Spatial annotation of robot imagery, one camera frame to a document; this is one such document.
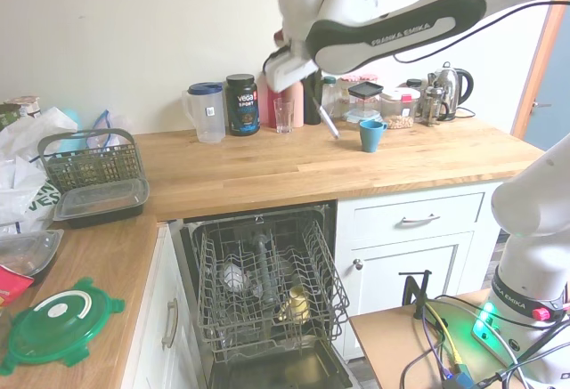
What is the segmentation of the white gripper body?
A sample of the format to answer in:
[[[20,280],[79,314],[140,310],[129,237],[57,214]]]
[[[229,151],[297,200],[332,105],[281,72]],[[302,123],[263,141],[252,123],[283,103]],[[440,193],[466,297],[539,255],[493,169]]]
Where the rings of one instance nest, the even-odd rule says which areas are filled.
[[[280,93],[318,70],[305,43],[290,43],[272,53],[262,71],[271,90]]]

